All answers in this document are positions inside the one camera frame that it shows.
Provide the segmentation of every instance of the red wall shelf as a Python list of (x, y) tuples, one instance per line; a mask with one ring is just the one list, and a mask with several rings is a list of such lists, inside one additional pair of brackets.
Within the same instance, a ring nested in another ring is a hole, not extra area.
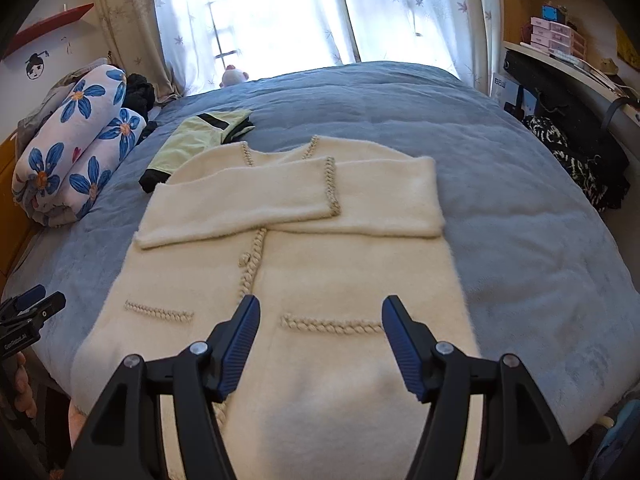
[(33, 25), (31, 25), (31, 27), (27, 27), (24, 30), (21, 30), (11, 40), (11, 43), (9, 43), (9, 46), (6, 48), (6, 51), (2, 58), (4, 59), (12, 52), (18, 50), (20, 47), (25, 46), (27, 43), (31, 43), (31, 41), (39, 38), (40, 36), (44, 36), (44, 34), (47, 34), (52, 30), (56, 30), (57, 28), (63, 27), (64, 25), (68, 25), (69, 23), (78, 21), (93, 6), (94, 4), (86, 4), (80, 7), (74, 7), (73, 9), (60, 12), (55, 16), (51, 16), (46, 20), (34, 23)]

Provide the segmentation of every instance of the metal screw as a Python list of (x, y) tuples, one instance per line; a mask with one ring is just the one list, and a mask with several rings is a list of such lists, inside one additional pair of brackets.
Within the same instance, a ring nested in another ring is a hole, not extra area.
[(138, 366), (140, 364), (140, 356), (137, 354), (128, 355), (124, 358), (122, 364), (124, 364), (127, 368)]
[(520, 359), (513, 354), (507, 354), (502, 358), (502, 362), (509, 368), (517, 368), (520, 366)]
[(453, 345), (448, 341), (438, 341), (436, 343), (436, 350), (442, 355), (449, 355), (453, 352)]
[(191, 343), (189, 347), (189, 352), (195, 355), (204, 354), (207, 351), (209, 346), (204, 341), (196, 341), (195, 343)]

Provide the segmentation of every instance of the wooden headboard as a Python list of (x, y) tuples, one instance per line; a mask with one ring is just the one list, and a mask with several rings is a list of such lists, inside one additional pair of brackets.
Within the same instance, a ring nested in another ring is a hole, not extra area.
[(0, 144), (0, 294), (29, 240), (40, 229), (40, 225), (14, 203), (11, 193), (14, 166), (15, 141), (10, 137)]

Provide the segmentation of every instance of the gray blanket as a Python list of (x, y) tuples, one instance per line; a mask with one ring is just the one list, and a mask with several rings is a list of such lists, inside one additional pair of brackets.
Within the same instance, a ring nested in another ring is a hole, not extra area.
[(263, 152), (289, 150), (319, 134), (432, 156), (445, 236), (481, 352), (493, 359), (520, 355), (568, 438), (577, 438), (640, 374), (640, 301), (628, 270), (598, 214), (542, 143), (449, 73), (374, 62), (169, 104), (92, 211), (43, 233), (5, 294), (42, 283), (66, 295), (66, 309), (36, 345), (66, 391), (76, 350), (145, 211), (140, 175), (184, 118), (210, 108), (254, 110), (256, 129), (246, 140)]

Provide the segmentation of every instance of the white stuffed animal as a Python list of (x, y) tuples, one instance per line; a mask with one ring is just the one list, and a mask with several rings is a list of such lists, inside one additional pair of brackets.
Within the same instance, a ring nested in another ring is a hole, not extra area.
[(234, 65), (228, 65), (226, 67), (225, 73), (223, 73), (222, 75), (222, 83), (220, 83), (220, 88), (224, 88), (225, 86), (244, 83), (248, 79), (249, 79), (249, 75), (247, 72), (242, 72), (240, 69), (236, 68)]

